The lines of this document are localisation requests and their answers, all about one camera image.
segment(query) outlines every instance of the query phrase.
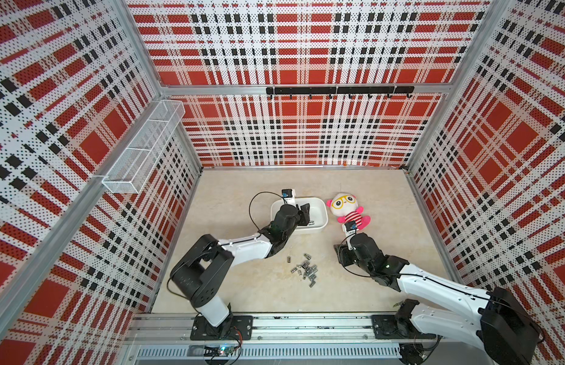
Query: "black cable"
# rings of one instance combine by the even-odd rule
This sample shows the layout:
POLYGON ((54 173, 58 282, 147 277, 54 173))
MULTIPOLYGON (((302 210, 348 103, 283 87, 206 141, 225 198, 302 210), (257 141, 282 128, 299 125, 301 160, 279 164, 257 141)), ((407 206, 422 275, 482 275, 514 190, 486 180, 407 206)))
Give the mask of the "black cable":
POLYGON ((240 341, 238 341, 238 348, 237 350, 238 352, 238 356, 235 358, 234 361, 232 361, 231 363, 229 363, 229 365, 233 365, 236 361, 238 361, 238 359, 240 358, 240 355, 242 354, 242 333, 234 326, 235 331, 238 333, 238 336, 240 336, 240 341))
MULTIPOLYGON (((429 347, 429 348, 427 348, 427 349, 425 349, 425 348, 424 348, 424 345, 423 345, 423 351, 430 351, 430 353, 424 358, 424 360, 423 360, 422 363, 425 363, 425 362, 428 360, 428 358, 432 355, 432 353, 434 352, 434 350, 437 348, 438 344, 441 342, 441 338, 442 338, 442 336, 438 336, 438 335, 437 335, 437 342, 434 344, 434 346, 429 347)), ((414 349, 415 349, 419 354, 421 354, 421 355, 423 354, 423 353, 420 352, 420 351, 418 350, 418 348, 416 347, 416 336, 414 337, 414 342, 412 343, 412 347, 414 347, 414 349)))
MULTIPOLYGON (((197 256, 197 257, 195 258, 194 261, 197 261, 197 259, 201 258, 202 256, 204 256, 204 255, 206 255, 206 254, 208 254, 208 253, 209 253, 208 251, 202 252, 199 256, 197 256)), ((171 290, 171 289, 169 288, 169 281, 171 281, 171 280, 173 279, 173 276, 175 276, 176 272, 179 271, 179 269, 182 268, 183 266, 185 266, 185 262, 183 262, 179 267, 177 267, 176 270, 175 270, 175 272, 167 279, 167 291, 169 291, 169 293, 171 293, 171 294, 173 294, 173 295, 176 295, 176 296, 178 296, 178 297, 185 298, 185 299, 189 300, 186 296, 182 296, 182 295, 180 295, 179 293, 175 293, 173 290, 171 290)), ((195 295, 195 293, 197 293, 197 290, 199 290, 199 288, 197 288, 197 289, 193 292, 193 296, 195 295)), ((201 314, 201 313, 199 313, 198 310, 195 309, 195 307, 193 307, 193 309, 197 312, 197 314, 201 314)))
POLYGON ((546 335, 544 334, 544 331, 542 330, 542 327, 541 327, 538 323, 536 323, 536 322, 532 319, 532 317, 530 317, 529 314, 527 314, 526 312, 518 311, 518 310, 516 310, 515 308, 512 308, 511 306, 507 305, 506 303, 502 303, 502 302, 493 300, 493 299, 491 299, 491 298, 487 299, 487 298, 483 298, 483 297, 480 297, 480 296, 476 296, 476 295, 471 294, 471 293, 467 293, 466 291, 463 291, 463 290, 460 290, 460 289, 457 289, 457 288, 453 288, 453 287, 448 286, 448 285, 446 285, 446 284, 444 284, 444 283, 441 283, 440 281, 433 280, 432 278, 426 277, 426 276, 424 276, 424 275, 419 275, 419 274, 406 274, 406 273, 382 274, 382 275, 360 275, 360 274, 356 274, 356 273, 354 273, 354 272, 351 272, 351 271, 347 270, 347 268, 343 266, 343 262, 341 262, 341 257, 339 256, 339 248, 341 247, 342 243, 343 243, 347 238, 349 238, 349 237, 351 237, 351 236, 353 236, 353 235, 355 235, 355 233, 353 233, 353 234, 351 234, 351 235, 345 237, 345 238, 341 241, 341 243, 339 244, 339 247, 337 247, 337 260, 339 261, 339 264, 343 267, 343 269, 345 269, 345 271, 347 271, 348 273, 350 273, 350 274, 352 274, 352 275, 359 276, 359 277, 368 277, 368 278, 406 275, 406 276, 417 276, 417 277, 421 277, 421 278, 423 278, 423 279, 425 279, 425 280, 430 280, 430 281, 432 281, 433 283, 437 283, 437 284, 439 284, 439 285, 441 285, 441 286, 444 286, 445 288, 449 288, 449 289, 451 289, 451 290, 458 291, 459 293, 465 294, 465 295, 467 295, 467 296, 473 296, 473 297, 478 298, 478 299, 483 299, 483 300, 491 301, 492 303, 497 303, 497 304, 503 305, 504 307, 507 307, 507 308, 511 309, 514 313, 523 316, 524 318, 526 318, 527 320, 529 320, 533 325, 535 325, 534 330, 535 330, 536 332, 538 332, 538 336, 542 335, 542 339, 540 339, 540 340, 538 341, 538 343, 542 343, 542 342, 544 342, 544 341, 546 340, 546 335))
POLYGON ((254 195, 254 197, 252 198, 252 200, 249 201, 249 204, 248 204, 248 215, 249 215, 249 220, 252 221, 252 223, 254 224, 254 226, 256 226, 256 229, 257 229, 257 230, 260 230, 260 228, 258 228, 258 225, 256 224, 256 222, 254 222, 254 220, 252 219, 252 213, 250 213, 249 209, 250 209, 250 207, 252 206, 252 202, 254 201, 254 198, 256 198, 256 197, 257 197, 258 195, 260 195, 260 194, 273 194, 273 195, 276 195, 276 196, 278 196, 280 199, 282 199, 282 201, 284 201, 284 204, 288 204, 288 203, 286 202, 286 199, 284 199, 282 196, 280 196, 280 195, 278 195, 278 194, 276 194, 276 193, 272 193, 272 192, 260 192, 260 193, 258 193, 258 194, 256 194, 256 195, 254 195))
POLYGON ((437 335, 437 342, 434 345, 432 345, 429 348, 425 348, 425 346, 422 345, 422 350, 418 350, 418 347, 416 347, 416 336, 414 336, 414 342, 412 343, 412 347, 414 347, 414 349, 417 350, 419 354, 422 354, 421 351, 434 351, 434 349, 437 348, 439 342, 441 341, 441 338, 442 336, 437 335))
POLYGON ((396 333, 396 332, 398 332, 398 327, 396 327, 396 329, 395 329, 394 331, 392 331, 392 332, 382 332, 382 334, 383 334, 384 336, 390 336, 390 335, 393 335, 393 334, 396 333))

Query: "plaid wall panel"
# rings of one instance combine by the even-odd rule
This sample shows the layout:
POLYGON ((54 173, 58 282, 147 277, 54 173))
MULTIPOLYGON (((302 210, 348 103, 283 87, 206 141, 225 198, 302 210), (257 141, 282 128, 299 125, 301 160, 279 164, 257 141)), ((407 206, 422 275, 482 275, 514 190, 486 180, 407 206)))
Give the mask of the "plaid wall panel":
POLYGON ((195 172, 171 137, 140 194, 106 193, 0 344, 0 364, 113 364, 155 283, 195 172))
POLYGON ((565 2, 512 1, 412 171, 469 285, 512 291, 565 364, 565 2))
POLYGON ((127 0, 165 85, 449 82, 489 1, 127 0))
POLYGON ((0 294, 152 98, 107 1, 0 2, 0 294))
POLYGON ((408 161, 441 96, 175 96, 204 166, 408 161))
MULTIPOLYGON (((0 2, 0 295, 153 97, 110 1, 0 2)), ((105 194, 0 364, 112 364, 193 179, 173 140, 142 194, 105 194)))

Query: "stuffed toy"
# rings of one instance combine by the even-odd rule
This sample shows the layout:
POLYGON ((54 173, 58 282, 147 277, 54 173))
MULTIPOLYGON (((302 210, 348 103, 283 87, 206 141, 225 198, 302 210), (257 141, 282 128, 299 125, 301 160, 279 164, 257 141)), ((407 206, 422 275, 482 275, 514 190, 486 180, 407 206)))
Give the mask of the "stuffed toy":
POLYGON ((347 193, 339 193, 333 199, 327 201, 327 206, 331 208, 331 213, 339 217, 337 222, 343 224, 355 221, 358 230, 363 230, 368 226, 372 218, 369 215, 363 217, 364 207, 360 207, 355 196, 347 193))

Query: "white plastic container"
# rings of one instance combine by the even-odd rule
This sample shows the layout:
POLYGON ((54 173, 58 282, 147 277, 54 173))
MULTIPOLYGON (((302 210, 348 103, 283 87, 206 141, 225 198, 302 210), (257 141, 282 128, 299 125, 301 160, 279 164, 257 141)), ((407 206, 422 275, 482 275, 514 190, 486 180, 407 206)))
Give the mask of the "white plastic container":
MULTIPOLYGON (((309 225, 296 227, 293 234, 319 233, 329 222, 329 217, 327 216, 327 206, 325 205, 324 201, 315 197, 295 198, 295 204, 298 204, 299 208, 307 203, 310 204, 309 225)), ((277 215, 278 210, 280 209, 280 207, 282 207, 283 204, 284 201, 282 200, 277 200, 272 203, 272 206, 270 207, 271 221, 274 220, 274 216, 277 215)))

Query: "beige floor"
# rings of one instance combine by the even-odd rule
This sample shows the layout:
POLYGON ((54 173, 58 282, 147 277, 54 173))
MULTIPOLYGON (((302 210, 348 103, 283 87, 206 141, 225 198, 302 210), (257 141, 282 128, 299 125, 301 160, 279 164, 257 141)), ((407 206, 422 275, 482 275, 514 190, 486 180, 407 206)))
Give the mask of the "beige floor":
MULTIPOLYGON (((323 201, 338 192, 356 195, 364 215, 372 221, 364 230, 388 255, 396 255, 434 274, 448 277, 424 224, 403 171, 399 170, 297 170, 297 171, 204 171, 187 215, 169 270, 163 279, 153 313, 194 312, 188 301, 167 291, 170 269, 204 234, 215 238, 238 238, 256 228, 248 217, 248 203, 260 191, 280 193, 294 188, 299 197, 316 196, 323 201)), ((256 224, 270 221, 274 195, 260 194, 252 204, 256 224)), ((335 216, 319 234, 294 235, 286 247, 271 258, 232 267, 219 290, 235 312, 359 312, 393 311, 405 294, 381 287, 371 279, 347 273, 337 262, 333 245, 344 234, 335 216), (317 284, 309 288, 291 269, 313 256, 319 268, 317 284)), ((358 267, 349 267, 365 274, 358 267)), ((178 291, 173 283, 171 289, 178 291)))

